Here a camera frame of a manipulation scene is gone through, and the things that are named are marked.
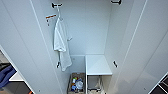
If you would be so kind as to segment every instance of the closet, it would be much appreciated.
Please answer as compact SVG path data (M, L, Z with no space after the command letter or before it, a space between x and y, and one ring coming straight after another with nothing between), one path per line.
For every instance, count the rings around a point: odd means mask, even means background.
M168 71L168 1L112 1L119 0L1 0L0 47L36 94L66 94L73 72L86 73L89 90L147 94ZM64 72L53 50L52 4L61 5L72 35L73 64ZM103 87L92 88L93 79Z

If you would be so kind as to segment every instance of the hook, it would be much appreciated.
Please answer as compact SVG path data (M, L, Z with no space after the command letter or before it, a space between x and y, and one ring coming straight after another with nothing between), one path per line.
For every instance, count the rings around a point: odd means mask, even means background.
M118 2L113 2L113 1L111 1L112 3L118 3L119 5L121 4L121 0L120 1L118 1Z

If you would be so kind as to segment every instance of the storage basket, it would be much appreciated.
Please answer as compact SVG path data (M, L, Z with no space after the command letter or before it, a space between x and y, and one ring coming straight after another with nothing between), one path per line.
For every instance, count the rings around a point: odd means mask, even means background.
M85 87L86 87L86 81L85 81L85 73L72 73L69 79L69 85L68 85L68 94L85 94ZM82 91L71 91L71 84L74 77L78 77L82 79L83 82L83 89Z

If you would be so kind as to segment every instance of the metal bracket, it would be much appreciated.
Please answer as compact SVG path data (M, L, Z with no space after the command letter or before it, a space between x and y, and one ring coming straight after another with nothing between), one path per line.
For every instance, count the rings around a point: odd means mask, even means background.
M61 65L61 62L60 62L60 61L58 61L57 68L58 68L60 65Z
M54 5L54 3L52 3L52 7L54 8L54 6L62 6L62 4L60 4L60 5Z

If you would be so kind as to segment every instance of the closet door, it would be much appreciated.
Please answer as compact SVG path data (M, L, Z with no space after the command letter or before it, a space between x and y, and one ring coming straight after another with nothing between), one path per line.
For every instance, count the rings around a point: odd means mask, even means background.
M24 80L35 94L62 94L33 7L35 4L41 6L40 3L33 4L31 0L1 0L0 4L0 45Z
M146 0L139 21L134 30L132 40L130 41L129 48L123 62L123 67L116 84L116 88L118 89L117 94L130 94L140 75L155 55L158 47L161 45L168 30L167 5L167 0L162 0L162 2L160 2L160 0ZM157 59L161 60L159 55L155 57L155 60Z

